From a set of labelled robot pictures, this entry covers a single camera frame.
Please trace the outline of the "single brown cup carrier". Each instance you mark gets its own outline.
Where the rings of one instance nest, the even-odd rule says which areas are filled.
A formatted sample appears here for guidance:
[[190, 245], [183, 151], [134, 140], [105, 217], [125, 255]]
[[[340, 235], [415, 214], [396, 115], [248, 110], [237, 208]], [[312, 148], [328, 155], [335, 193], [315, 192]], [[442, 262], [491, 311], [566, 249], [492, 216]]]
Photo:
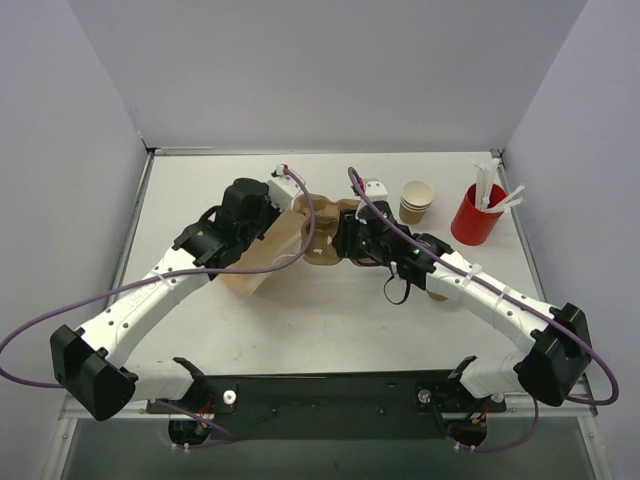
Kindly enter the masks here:
[[355, 264], [355, 261], [338, 256], [336, 248], [332, 245], [333, 237], [338, 231], [337, 221], [316, 220], [315, 229], [310, 233], [311, 221], [307, 220], [301, 228], [301, 243], [305, 245], [308, 239], [311, 243], [305, 250], [303, 259], [310, 265], [335, 266], [343, 260]]

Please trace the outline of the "brown paper coffee cup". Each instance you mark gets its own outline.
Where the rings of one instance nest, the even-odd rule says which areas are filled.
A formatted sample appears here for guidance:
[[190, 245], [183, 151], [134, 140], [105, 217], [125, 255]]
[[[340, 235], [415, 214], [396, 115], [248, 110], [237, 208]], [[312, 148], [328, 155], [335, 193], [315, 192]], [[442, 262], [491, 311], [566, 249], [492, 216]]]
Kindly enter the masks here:
[[433, 299], [433, 300], [435, 300], [435, 301], [438, 301], [438, 302], [444, 302], [444, 301], [447, 301], [447, 300], [448, 300], [448, 298], [447, 298], [446, 296], [443, 296], [443, 295], [440, 295], [440, 294], [434, 293], [434, 292], [429, 291], [429, 290], [427, 290], [427, 294], [429, 295], [429, 297], [430, 297], [431, 299]]

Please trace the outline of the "stack of paper cups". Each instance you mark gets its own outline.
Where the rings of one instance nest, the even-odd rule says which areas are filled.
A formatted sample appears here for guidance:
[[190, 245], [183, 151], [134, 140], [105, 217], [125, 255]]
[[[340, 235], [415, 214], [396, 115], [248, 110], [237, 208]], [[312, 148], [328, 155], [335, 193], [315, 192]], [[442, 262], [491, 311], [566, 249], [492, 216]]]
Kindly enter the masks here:
[[433, 187], [420, 180], [407, 182], [400, 195], [399, 216], [408, 225], [418, 224], [435, 199]]

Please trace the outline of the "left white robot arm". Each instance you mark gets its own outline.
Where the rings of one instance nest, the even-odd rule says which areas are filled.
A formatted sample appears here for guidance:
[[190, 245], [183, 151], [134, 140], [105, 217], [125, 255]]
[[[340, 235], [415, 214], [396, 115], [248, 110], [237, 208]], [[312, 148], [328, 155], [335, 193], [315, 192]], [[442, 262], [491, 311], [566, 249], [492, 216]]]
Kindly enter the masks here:
[[142, 339], [187, 296], [237, 262], [262, 239], [299, 192], [288, 175], [266, 182], [239, 178], [222, 202], [205, 211], [174, 240], [145, 285], [133, 288], [93, 319], [50, 337], [54, 375], [90, 414], [104, 421], [131, 401], [170, 399], [193, 411], [204, 402], [204, 385], [179, 363], [134, 367], [127, 361]]

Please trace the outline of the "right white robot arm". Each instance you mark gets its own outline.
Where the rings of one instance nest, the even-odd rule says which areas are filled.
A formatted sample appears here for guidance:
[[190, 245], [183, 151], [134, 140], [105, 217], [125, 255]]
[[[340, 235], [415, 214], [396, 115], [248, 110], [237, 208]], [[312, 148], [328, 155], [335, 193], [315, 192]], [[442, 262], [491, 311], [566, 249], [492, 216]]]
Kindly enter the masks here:
[[457, 381], [475, 398], [525, 392], [558, 407], [591, 361], [586, 316], [578, 307], [530, 298], [431, 234], [413, 233], [363, 207], [340, 213], [332, 244], [341, 258], [372, 261], [409, 287], [453, 301], [514, 344], [503, 356], [473, 354], [459, 364]]

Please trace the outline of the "brown paper bag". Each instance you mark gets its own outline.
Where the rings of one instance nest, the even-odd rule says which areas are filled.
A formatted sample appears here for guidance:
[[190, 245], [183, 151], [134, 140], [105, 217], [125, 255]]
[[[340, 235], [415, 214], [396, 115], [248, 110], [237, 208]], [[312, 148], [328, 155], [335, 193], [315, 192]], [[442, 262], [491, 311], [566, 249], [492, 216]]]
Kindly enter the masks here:
[[[231, 265], [233, 270], [265, 269], [280, 265], [293, 258], [301, 247], [301, 228], [307, 218], [291, 210], [283, 212], [264, 234], [242, 254], [240, 260]], [[224, 274], [217, 277], [226, 287], [244, 296], [252, 295], [272, 275]]]

